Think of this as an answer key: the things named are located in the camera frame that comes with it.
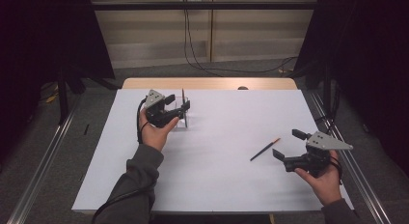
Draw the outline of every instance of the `pencil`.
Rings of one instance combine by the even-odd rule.
[[[253,156],[250,161],[252,161],[253,159],[255,159],[257,156],[261,155],[262,153],[264,153],[268,148],[270,148],[271,146],[273,146],[275,143],[277,143],[277,141],[279,141],[280,138],[277,138],[276,140],[274,140],[273,142],[269,143],[267,146],[264,147],[264,149],[262,149],[258,154],[256,154],[255,156]]]

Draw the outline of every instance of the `white paper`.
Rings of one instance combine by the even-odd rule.
[[[93,160],[72,207],[93,212],[109,197],[137,149],[136,112],[149,90],[119,90]],[[157,90],[181,96],[180,90]],[[320,210],[312,189],[287,173],[272,149],[286,156],[306,152],[296,128],[317,131],[301,91],[185,90],[189,127],[175,128],[163,150],[155,188],[157,213]],[[271,149],[250,158],[274,139]],[[352,208],[341,187],[343,198]]]

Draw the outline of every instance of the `gray sleeve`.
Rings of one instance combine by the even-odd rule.
[[[160,151],[147,145],[139,145],[133,158],[126,162],[126,173],[118,179],[108,201],[155,183],[159,177],[157,168],[162,161],[163,154]],[[121,200],[103,210],[95,223],[149,223],[153,202],[154,192]]]
[[[323,207],[325,223],[327,224],[358,224],[362,223],[360,218],[349,208],[344,199]]]

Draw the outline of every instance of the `human arm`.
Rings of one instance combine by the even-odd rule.
[[[330,151],[330,155],[338,160],[335,151]],[[317,178],[300,168],[295,169],[295,173],[312,187],[319,202],[324,206],[322,212],[326,223],[361,223],[341,197],[340,176],[335,166],[329,165]]]
[[[141,111],[140,126],[147,122],[145,112],[145,109]],[[157,168],[163,161],[161,151],[165,146],[168,133],[177,124],[177,121],[178,118],[174,118],[162,128],[150,124],[145,125],[142,129],[144,143],[138,146],[135,155],[126,162],[126,173],[117,181],[108,201],[155,184],[159,177]],[[153,190],[131,196],[106,207],[97,216],[95,223],[148,223],[153,202]]]

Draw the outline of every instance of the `human hand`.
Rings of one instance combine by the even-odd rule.
[[[139,117],[139,126],[142,129],[142,139],[144,144],[162,152],[162,149],[166,144],[166,139],[168,138],[168,133],[177,125],[178,120],[179,118],[175,117],[162,128],[158,128],[151,124],[147,124],[147,110],[145,108],[142,109]]]
[[[330,151],[330,155],[331,157],[338,159],[338,155],[334,150]],[[334,165],[328,165],[318,178],[314,178],[300,168],[296,168],[294,171],[313,188],[316,197],[323,206],[328,206],[342,198],[340,191],[340,176]]]

